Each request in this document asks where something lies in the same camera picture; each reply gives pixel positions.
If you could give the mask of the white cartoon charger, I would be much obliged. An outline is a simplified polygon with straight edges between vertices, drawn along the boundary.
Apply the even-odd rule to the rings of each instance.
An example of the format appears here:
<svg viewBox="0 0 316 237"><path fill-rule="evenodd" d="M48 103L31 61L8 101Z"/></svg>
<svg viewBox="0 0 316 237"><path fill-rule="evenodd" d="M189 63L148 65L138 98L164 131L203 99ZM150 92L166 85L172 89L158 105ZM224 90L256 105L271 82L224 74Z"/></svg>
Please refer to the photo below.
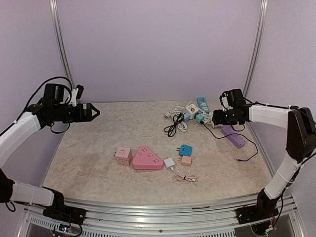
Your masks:
<svg viewBox="0 0 316 237"><path fill-rule="evenodd" d="M186 108L187 113L189 113L192 116L199 112L199 107L197 107L193 103L188 104L185 108Z"/></svg>

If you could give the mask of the light blue charger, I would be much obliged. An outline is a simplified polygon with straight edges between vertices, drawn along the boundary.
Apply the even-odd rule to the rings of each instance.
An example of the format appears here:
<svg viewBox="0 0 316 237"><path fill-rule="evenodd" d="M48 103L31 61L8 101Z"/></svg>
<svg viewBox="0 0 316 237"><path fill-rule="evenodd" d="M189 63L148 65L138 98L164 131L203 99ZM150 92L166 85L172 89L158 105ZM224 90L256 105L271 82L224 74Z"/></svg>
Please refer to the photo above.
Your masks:
<svg viewBox="0 0 316 237"><path fill-rule="evenodd" d="M183 114L183 122L187 122L190 119L191 119L191 114L190 113L184 113Z"/></svg>

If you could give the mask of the pink cube socket adapter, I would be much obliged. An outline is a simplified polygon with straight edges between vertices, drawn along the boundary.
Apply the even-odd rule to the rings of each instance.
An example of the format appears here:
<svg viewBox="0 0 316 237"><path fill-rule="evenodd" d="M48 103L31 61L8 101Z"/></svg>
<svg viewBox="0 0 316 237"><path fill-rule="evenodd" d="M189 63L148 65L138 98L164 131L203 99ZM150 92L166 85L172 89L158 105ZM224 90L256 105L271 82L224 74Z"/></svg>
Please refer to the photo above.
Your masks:
<svg viewBox="0 0 316 237"><path fill-rule="evenodd" d="M117 151L115 152L115 159L118 164L130 165L132 160L131 148L118 147Z"/></svg>

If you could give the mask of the blue square plug adapter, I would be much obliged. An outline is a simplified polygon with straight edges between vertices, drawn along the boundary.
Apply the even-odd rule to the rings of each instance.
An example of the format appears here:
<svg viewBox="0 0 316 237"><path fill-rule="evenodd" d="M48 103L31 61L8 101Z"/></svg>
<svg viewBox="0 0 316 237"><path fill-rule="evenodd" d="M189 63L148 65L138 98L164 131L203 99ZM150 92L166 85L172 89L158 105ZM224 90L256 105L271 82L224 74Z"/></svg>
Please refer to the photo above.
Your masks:
<svg viewBox="0 0 316 237"><path fill-rule="evenodd" d="M176 151L180 157L187 156L190 157L193 152L192 146L183 144L181 147L177 148Z"/></svg>

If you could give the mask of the pink triangular power socket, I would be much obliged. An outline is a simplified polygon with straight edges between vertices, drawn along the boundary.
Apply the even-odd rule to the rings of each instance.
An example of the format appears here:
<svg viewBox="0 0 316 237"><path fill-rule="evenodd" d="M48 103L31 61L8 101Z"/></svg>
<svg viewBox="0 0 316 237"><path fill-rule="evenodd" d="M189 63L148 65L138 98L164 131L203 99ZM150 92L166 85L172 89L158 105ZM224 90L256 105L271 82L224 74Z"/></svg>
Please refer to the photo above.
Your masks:
<svg viewBox="0 0 316 237"><path fill-rule="evenodd" d="M132 161L134 170L161 170L163 167L163 161L144 145L139 147Z"/></svg>

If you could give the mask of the small pink charger plug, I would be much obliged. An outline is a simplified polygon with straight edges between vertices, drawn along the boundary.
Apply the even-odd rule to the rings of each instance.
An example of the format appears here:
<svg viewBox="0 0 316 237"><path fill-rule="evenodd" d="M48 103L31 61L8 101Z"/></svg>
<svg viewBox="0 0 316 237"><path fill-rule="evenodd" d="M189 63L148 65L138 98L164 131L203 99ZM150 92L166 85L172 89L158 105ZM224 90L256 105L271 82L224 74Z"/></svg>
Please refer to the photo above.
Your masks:
<svg viewBox="0 0 316 237"><path fill-rule="evenodd" d="M178 157L177 162L179 165L191 166L195 158L191 156L181 156Z"/></svg>

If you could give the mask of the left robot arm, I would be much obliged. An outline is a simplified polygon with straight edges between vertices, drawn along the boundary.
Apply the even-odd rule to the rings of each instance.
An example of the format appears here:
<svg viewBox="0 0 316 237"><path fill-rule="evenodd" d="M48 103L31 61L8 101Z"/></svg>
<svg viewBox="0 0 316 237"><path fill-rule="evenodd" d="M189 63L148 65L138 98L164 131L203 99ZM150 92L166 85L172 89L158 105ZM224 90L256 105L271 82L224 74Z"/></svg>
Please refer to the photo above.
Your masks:
<svg viewBox="0 0 316 237"><path fill-rule="evenodd" d="M91 103L81 104L84 87L53 83L53 80L67 77L52 77L37 89L44 90L43 97L36 104L27 101L18 118L0 134L0 165L4 167L11 155L32 135L57 122L70 126L72 123L91 122L101 112ZM56 218L63 220L69 215L62 193L48 188L20 183L0 173L0 201L4 204L22 203L47 207Z"/></svg>

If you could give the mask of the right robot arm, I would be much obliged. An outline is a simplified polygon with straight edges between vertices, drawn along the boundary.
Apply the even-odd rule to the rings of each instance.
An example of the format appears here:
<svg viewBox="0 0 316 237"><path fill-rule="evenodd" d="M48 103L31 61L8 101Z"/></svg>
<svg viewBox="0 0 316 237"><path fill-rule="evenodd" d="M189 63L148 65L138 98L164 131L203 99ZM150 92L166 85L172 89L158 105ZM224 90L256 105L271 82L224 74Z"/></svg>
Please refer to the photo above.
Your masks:
<svg viewBox="0 0 316 237"><path fill-rule="evenodd" d="M294 105L252 102L241 89L226 90L219 100L222 108L213 112L215 125L267 125L269 129L276 128L275 132L270 130L269 135L284 135L284 138L271 139L271 144L284 146L284 155L271 181L259 192L256 204L247 208L255 218L263 219L273 213L304 163L316 154L316 122L312 111Z"/></svg>

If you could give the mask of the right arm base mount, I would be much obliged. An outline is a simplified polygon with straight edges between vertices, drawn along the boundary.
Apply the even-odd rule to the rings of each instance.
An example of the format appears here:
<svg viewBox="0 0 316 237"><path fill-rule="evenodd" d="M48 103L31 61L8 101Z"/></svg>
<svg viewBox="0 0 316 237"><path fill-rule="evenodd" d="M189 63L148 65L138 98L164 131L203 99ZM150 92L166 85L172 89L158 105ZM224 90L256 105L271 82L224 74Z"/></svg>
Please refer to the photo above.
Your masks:
<svg viewBox="0 0 316 237"><path fill-rule="evenodd" d="M259 210L256 205L244 206L235 210L238 223L246 224L278 216L279 211L277 208L272 208L268 211Z"/></svg>

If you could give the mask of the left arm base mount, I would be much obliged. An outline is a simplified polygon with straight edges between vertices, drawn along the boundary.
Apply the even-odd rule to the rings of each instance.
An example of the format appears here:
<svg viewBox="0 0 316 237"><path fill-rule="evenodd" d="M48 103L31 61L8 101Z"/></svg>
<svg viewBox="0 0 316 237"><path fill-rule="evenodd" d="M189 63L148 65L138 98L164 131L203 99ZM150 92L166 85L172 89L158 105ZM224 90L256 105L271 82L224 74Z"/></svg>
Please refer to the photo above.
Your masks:
<svg viewBox="0 0 316 237"><path fill-rule="evenodd" d="M66 206L63 210L57 210L52 207L47 207L43 210L43 216L68 222L71 224L82 225L87 211L82 208Z"/></svg>

